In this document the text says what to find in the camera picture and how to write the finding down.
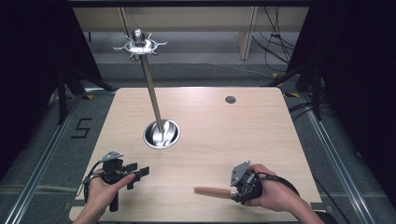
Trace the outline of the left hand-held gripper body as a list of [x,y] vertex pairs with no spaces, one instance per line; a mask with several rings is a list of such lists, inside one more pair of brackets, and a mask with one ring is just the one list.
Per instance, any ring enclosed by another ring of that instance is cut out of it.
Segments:
[[101,177],[107,184],[117,183],[123,178],[125,168],[122,166],[122,156],[122,153],[110,151],[99,160],[103,164]]

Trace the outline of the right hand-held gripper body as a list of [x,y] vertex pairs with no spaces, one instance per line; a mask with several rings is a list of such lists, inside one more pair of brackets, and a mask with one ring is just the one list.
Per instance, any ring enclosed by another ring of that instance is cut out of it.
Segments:
[[258,175],[249,169],[250,161],[244,161],[232,169],[230,186],[236,188],[236,195],[242,197],[243,205],[248,205],[262,196],[262,184]]

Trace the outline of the wooden-handled utensil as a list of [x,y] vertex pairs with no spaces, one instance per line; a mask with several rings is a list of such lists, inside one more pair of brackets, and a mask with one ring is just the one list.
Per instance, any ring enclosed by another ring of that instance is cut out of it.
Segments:
[[237,194],[236,191],[232,191],[230,189],[219,189],[219,188],[210,188],[210,187],[195,187],[194,192],[206,196],[225,198],[225,199],[231,199],[233,196]]

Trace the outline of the person's left hand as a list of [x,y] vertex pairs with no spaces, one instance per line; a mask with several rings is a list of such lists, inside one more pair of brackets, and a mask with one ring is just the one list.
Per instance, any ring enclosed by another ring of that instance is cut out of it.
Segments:
[[111,204],[120,189],[134,179],[134,174],[127,175],[115,184],[107,184],[101,177],[91,180],[88,201],[84,212],[91,217],[100,217]]

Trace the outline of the person's right hand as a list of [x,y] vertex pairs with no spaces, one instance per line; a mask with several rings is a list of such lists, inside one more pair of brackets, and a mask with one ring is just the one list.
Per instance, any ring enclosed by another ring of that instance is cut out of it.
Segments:
[[262,196],[245,202],[246,206],[261,206],[276,212],[294,214],[301,198],[284,184],[275,180],[262,180]]

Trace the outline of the metal utensil hanging rack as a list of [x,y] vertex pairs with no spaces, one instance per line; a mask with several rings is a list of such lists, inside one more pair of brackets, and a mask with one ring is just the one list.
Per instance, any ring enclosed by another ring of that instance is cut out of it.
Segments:
[[140,29],[135,29],[131,37],[125,36],[125,38],[127,43],[123,47],[114,47],[114,50],[128,52],[131,59],[134,56],[139,58],[155,117],[155,120],[144,131],[144,141],[149,147],[154,149],[167,149],[177,142],[180,137],[180,129],[173,120],[163,119],[161,116],[148,59],[149,55],[157,55],[156,49],[165,45],[165,42],[158,43],[152,40],[151,35],[146,35]]

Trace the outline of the black tripod stand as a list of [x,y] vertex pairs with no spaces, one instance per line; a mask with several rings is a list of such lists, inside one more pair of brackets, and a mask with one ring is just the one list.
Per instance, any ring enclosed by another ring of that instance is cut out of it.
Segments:
[[[64,67],[56,75],[56,95],[58,96],[59,102],[59,124],[63,123],[68,115],[66,90],[70,90],[72,95],[77,96],[80,96],[86,92],[86,89],[81,84],[82,79],[87,80],[88,82],[104,89],[105,91],[116,90],[115,87],[106,84],[100,77],[94,77],[74,66]],[[47,105],[50,105],[55,100],[56,95],[53,93],[50,96]]]
[[321,120],[319,109],[321,76],[316,65],[313,65],[312,63],[302,63],[301,65],[298,65],[295,68],[287,71],[281,77],[278,77],[269,84],[266,84],[266,87],[276,87],[296,75],[300,76],[295,86],[298,91],[306,91],[309,87],[312,88],[311,105],[314,115],[318,120]]

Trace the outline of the aluminium floor rail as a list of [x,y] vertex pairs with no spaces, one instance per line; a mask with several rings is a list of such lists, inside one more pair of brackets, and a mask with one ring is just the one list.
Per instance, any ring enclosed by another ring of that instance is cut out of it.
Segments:
[[0,224],[70,224],[70,202],[76,186],[65,180],[61,142],[81,101],[68,100],[60,122],[59,104],[44,111],[27,146],[0,181]]
[[317,118],[314,112],[309,112],[308,117],[359,221],[361,224],[377,224],[374,214],[370,211],[368,203],[349,174],[322,121]]

